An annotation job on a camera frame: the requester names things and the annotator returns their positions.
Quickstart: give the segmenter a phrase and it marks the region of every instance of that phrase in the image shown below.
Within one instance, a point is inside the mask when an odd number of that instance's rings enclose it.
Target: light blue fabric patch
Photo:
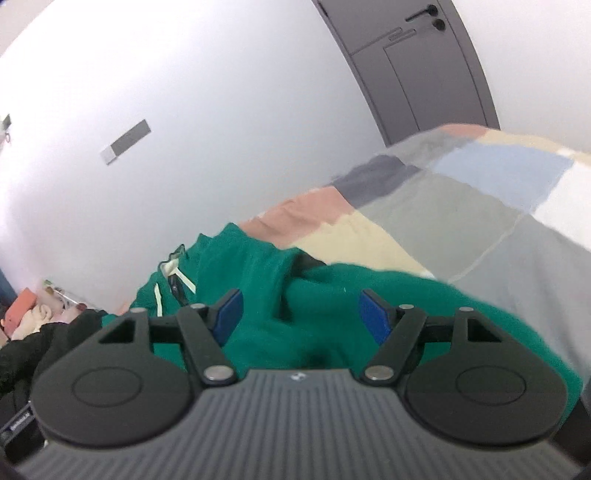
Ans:
[[[569,158],[533,148],[474,142],[450,152],[429,168],[507,206],[532,213],[572,165]]]

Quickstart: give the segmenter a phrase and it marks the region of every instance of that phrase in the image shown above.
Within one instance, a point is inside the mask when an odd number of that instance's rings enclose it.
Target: ribbed surface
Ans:
[[[52,443],[20,470],[39,480],[564,480],[579,468],[546,443],[484,452],[418,427],[390,390],[347,371],[255,371],[204,393],[184,421],[136,447]]]

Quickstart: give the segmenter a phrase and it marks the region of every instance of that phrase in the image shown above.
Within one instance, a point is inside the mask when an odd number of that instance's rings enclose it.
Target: white wall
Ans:
[[[453,2],[501,128],[591,151],[591,2]]]
[[[383,147],[309,0],[55,0],[0,57],[6,113],[0,268],[108,309],[181,242]]]
[[[0,3],[0,55],[51,3],[51,0],[5,0]]]

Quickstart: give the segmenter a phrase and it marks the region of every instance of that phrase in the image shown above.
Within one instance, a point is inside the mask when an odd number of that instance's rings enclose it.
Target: gray door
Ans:
[[[387,143],[445,123],[487,124],[465,53],[437,0],[431,2],[435,16],[423,14],[410,21],[406,19],[426,9],[427,2],[320,1]],[[455,14],[457,29],[461,21]],[[486,83],[485,89],[490,95]]]

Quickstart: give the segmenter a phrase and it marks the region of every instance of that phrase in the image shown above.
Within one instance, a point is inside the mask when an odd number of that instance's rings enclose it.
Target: green garment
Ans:
[[[410,303],[432,316],[453,315],[460,306],[479,310],[562,376],[569,391],[565,416],[574,407],[581,379],[513,315],[449,285],[407,273],[346,264],[302,271],[294,268],[301,254],[297,248],[279,250],[250,238],[232,223],[216,237],[200,235],[190,249],[181,251],[179,270],[197,286],[195,294],[184,289],[189,303],[213,304],[231,288],[243,293],[242,320],[223,349],[240,375],[250,368],[350,368],[359,373],[378,348],[358,313],[361,290],[371,288],[392,305]],[[163,314],[174,314],[180,305],[160,269],[138,291],[132,307],[147,308],[156,316],[156,283]],[[423,361],[444,349],[431,345]],[[158,345],[154,352],[177,365],[182,361],[176,346]]]

